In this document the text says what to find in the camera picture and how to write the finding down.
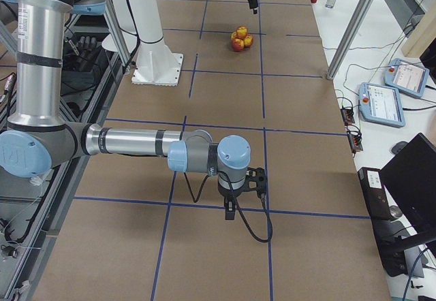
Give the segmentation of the far orange black adapter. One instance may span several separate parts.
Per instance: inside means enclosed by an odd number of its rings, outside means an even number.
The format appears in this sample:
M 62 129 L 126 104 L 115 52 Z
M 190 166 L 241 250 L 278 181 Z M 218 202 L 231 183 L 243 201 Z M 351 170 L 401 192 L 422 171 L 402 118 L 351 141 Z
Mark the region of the far orange black adapter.
M 341 108 L 340 108 L 344 125 L 352 125 L 355 123 L 354 105 L 350 100 L 348 100 L 348 102 L 349 102 L 348 106 L 344 106 L 343 103 L 341 103 Z

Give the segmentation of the near blue teach pendant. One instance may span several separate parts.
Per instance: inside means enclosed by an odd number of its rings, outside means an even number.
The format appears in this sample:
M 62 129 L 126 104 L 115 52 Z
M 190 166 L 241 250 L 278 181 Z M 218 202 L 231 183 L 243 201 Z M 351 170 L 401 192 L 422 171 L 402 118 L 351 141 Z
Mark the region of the near blue teach pendant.
M 398 89 L 363 82 L 359 87 L 358 95 L 360 115 L 365 121 L 397 128 L 405 126 Z

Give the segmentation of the blue teach pendant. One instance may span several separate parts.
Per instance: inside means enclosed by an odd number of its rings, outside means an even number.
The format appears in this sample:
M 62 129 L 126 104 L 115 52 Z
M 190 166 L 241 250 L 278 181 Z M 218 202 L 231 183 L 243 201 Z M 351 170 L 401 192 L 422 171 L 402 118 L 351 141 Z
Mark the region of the blue teach pendant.
M 424 94 L 430 71 L 420 63 L 395 58 L 384 74 L 384 83 L 397 88 L 408 96 L 421 98 Z
M 360 115 L 365 121 L 397 128 L 405 126 L 398 89 L 363 82 L 359 87 L 358 95 Z

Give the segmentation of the black desktop box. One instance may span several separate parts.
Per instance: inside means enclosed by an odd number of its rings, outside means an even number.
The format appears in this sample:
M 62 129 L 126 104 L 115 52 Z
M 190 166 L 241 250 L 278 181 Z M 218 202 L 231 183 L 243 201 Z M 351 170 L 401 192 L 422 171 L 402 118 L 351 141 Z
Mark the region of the black desktop box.
M 362 167 L 358 170 L 358 177 L 384 270 L 391 277 L 411 273 L 414 277 L 423 278 L 422 262 L 414 265 L 420 252 L 418 247 L 397 252 L 384 251 L 384 247 L 409 237 L 410 233 L 399 221 L 403 215 L 399 207 L 389 205 L 379 172 L 377 168 Z

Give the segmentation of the black computer mouse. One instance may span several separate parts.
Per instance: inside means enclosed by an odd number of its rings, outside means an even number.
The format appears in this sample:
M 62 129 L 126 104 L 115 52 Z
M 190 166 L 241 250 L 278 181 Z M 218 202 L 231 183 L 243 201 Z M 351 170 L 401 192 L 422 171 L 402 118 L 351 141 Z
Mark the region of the black computer mouse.
M 397 154 L 399 154 L 406 146 L 408 145 L 408 142 L 406 142 L 406 141 L 400 141 L 400 142 L 397 142 L 391 149 L 390 149 L 390 152 L 393 154 L 393 155 L 397 155 Z

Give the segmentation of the far blue teach pendant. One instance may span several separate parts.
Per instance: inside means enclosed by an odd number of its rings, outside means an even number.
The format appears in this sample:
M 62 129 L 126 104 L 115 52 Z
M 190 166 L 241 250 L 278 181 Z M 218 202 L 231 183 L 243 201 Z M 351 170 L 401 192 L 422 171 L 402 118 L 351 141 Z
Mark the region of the far blue teach pendant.
M 424 94 L 430 71 L 420 63 L 395 58 L 384 74 L 384 83 L 397 88 L 408 96 L 421 98 Z

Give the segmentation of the black computer monitor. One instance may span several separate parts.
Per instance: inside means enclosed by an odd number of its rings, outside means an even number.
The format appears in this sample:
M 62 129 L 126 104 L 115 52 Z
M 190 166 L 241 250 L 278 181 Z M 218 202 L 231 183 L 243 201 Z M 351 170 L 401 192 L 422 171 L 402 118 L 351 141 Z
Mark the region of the black computer monitor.
M 435 229 L 435 145 L 423 133 L 412 138 L 380 176 L 417 233 Z

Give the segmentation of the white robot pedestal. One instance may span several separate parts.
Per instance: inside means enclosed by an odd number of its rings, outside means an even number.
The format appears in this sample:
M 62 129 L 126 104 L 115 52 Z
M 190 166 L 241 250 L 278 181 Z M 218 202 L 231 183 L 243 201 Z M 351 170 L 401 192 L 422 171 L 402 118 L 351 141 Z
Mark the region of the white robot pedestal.
M 134 84 L 176 86 L 183 55 L 171 52 L 164 40 L 157 0 L 128 0 L 140 39 Z

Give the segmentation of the aluminium frame post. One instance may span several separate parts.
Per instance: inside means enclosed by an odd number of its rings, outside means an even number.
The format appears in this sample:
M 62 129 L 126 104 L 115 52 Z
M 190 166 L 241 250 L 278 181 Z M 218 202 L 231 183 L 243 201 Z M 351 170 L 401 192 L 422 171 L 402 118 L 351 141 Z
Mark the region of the aluminium frame post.
M 373 0 L 359 0 L 326 72 L 328 80 L 333 80 L 336 76 L 372 2 Z

